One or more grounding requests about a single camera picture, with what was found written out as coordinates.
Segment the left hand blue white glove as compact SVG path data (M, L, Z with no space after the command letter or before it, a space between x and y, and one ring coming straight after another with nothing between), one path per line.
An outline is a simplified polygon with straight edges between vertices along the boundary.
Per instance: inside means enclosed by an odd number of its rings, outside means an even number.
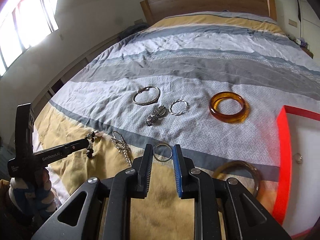
M29 218L36 215L46 221L56 210L49 172L43 168L40 186L27 185L22 178L11 178L9 198L11 202Z

